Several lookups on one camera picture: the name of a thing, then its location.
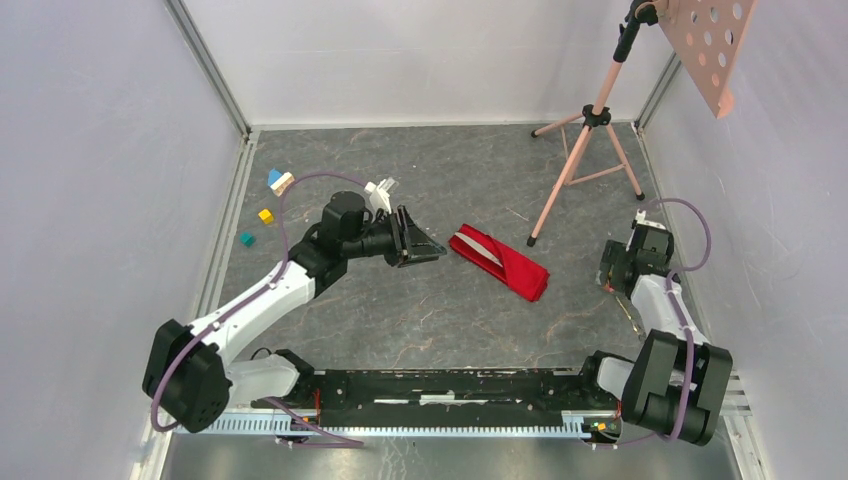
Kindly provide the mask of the red cloth napkin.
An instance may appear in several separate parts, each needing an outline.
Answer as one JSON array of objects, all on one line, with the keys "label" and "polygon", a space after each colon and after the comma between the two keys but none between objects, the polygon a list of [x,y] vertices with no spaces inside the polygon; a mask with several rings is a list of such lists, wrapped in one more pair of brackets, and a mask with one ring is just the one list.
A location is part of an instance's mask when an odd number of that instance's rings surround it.
[{"label": "red cloth napkin", "polygon": [[[483,245],[500,259],[502,267],[483,258],[461,242],[455,237],[456,232],[468,235]],[[545,267],[471,225],[463,224],[456,232],[448,241],[455,253],[493,276],[528,302],[536,302],[544,294],[550,279],[550,273]]]}]

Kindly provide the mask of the iridescent spoon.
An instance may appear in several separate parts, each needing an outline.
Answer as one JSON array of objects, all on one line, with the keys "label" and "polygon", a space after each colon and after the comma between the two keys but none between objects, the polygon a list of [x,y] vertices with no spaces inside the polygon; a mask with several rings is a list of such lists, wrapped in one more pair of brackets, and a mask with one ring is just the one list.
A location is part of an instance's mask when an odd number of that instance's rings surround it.
[{"label": "iridescent spoon", "polygon": [[603,284],[600,285],[600,287],[604,292],[609,293],[613,296],[616,303],[618,304],[618,306],[622,310],[625,318],[629,322],[633,332],[637,335],[637,337],[639,339],[644,339],[645,338],[645,331],[644,331],[643,327],[637,321],[635,316],[631,313],[629,308],[625,305],[622,296],[619,293],[617,293],[608,283],[603,283]]}]

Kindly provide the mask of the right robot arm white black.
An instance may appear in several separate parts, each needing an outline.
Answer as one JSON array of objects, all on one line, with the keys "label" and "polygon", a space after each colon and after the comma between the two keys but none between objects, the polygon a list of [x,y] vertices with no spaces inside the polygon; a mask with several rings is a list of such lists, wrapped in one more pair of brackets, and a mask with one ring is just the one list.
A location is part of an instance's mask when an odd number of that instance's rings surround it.
[{"label": "right robot arm white black", "polygon": [[733,358],[695,326],[670,267],[673,252],[673,234],[649,220],[633,221],[627,241],[606,242],[597,280],[637,310],[646,338],[634,360],[589,356],[577,392],[591,408],[616,398],[625,422],[703,446],[713,438]]}]

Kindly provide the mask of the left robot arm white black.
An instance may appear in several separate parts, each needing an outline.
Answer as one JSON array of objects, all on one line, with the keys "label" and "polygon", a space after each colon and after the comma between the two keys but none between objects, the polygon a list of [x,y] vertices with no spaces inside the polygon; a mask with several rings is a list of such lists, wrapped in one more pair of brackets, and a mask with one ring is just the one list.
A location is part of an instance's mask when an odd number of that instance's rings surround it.
[{"label": "left robot arm white black", "polygon": [[275,322],[324,293],[354,259],[381,257],[403,268],[445,253],[404,206],[373,206],[353,191],[333,194],[320,222],[257,283],[188,324],[170,319],[158,327],[142,378],[151,400],[151,426],[157,432],[183,427],[198,433],[228,406],[263,397],[279,397],[295,408],[306,405],[314,381],[293,361],[279,355],[240,361],[238,354]]}]

